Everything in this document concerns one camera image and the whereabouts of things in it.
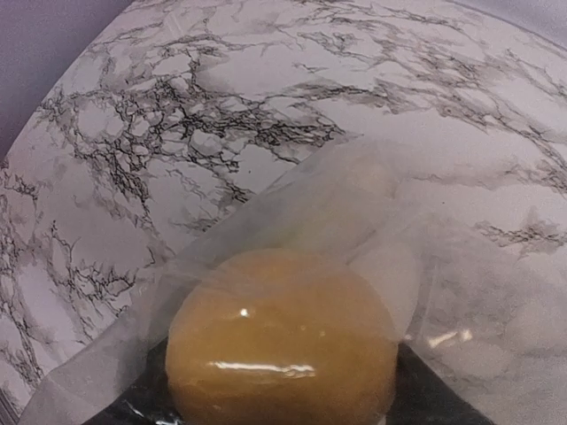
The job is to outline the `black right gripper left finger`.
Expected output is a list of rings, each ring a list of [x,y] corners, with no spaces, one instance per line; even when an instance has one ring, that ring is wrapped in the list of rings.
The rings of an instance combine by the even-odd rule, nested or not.
[[[108,407],[88,420],[89,425],[184,424],[167,387],[167,340],[149,351],[145,370]]]

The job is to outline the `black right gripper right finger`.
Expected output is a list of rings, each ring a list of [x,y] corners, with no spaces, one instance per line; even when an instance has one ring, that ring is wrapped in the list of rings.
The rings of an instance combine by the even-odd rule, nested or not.
[[[387,425],[493,425],[451,390],[406,344],[399,346]]]

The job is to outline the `clear zip top bag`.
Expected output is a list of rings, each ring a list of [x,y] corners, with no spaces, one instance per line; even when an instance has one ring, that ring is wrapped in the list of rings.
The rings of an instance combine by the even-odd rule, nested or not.
[[[566,291],[324,148],[207,230],[23,424],[563,424]]]

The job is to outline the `yellow fake fruit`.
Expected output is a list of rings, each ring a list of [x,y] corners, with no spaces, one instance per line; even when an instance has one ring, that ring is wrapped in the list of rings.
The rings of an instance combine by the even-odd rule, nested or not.
[[[398,342],[376,290],[316,254],[248,251],[205,274],[168,332],[177,412],[193,424],[375,424]]]

